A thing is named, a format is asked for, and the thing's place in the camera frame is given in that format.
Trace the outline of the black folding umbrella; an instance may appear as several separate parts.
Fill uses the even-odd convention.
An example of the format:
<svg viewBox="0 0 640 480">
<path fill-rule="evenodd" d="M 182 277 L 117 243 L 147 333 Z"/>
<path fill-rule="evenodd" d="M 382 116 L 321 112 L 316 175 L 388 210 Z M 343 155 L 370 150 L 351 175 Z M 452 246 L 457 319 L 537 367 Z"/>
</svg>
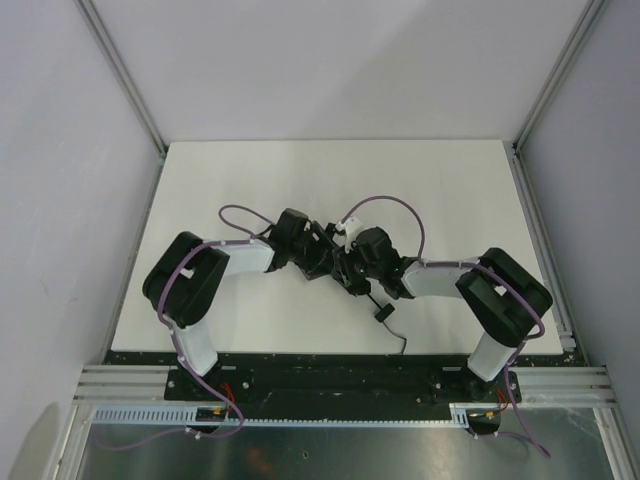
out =
<svg viewBox="0 0 640 480">
<path fill-rule="evenodd" d="M 331 254 L 331 277 L 353 296 L 367 296 L 377 307 L 374 318 L 393 336 L 403 341 L 400 355 L 406 350 L 407 338 L 394 332 L 386 320 L 395 311 L 391 303 L 382 305 L 372 296 L 371 280 L 377 281 L 393 300 L 411 299 L 404 286 L 402 274 L 408 266 L 408 257 L 401 257 L 391 238 L 380 227 L 365 228 L 354 217 L 348 217 L 333 226 L 333 234 L 344 238 Z"/>
</svg>

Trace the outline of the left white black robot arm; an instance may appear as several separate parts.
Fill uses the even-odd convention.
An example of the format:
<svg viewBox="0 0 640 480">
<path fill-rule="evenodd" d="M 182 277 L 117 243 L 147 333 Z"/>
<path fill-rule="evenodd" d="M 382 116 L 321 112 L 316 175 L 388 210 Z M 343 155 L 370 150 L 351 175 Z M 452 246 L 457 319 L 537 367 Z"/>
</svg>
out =
<svg viewBox="0 0 640 480">
<path fill-rule="evenodd" d="M 142 294 L 169 330 L 179 364 L 202 377 L 218 363 L 204 317 L 224 279 L 272 273 L 289 263 L 308 280 L 328 275 L 335 234 L 334 224 L 323 227 L 291 208 L 246 239 L 206 241 L 189 231 L 179 233 L 142 285 Z"/>
</svg>

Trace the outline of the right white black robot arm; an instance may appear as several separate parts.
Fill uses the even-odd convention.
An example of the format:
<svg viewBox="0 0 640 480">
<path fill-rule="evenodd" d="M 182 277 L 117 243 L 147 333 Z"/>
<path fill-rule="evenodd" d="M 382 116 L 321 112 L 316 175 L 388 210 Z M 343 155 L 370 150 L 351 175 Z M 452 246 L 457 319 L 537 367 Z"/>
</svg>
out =
<svg viewBox="0 0 640 480">
<path fill-rule="evenodd" d="M 492 247 L 474 260 L 429 261 L 399 255 L 379 227 L 365 229 L 349 218 L 335 229 L 345 243 L 332 252 L 331 276 L 349 294 L 370 295 L 375 280 L 394 300 L 434 296 L 466 303 L 483 328 L 460 373 L 470 398 L 486 396 L 526 342 L 544 335 L 552 296 L 506 251 Z"/>
</svg>

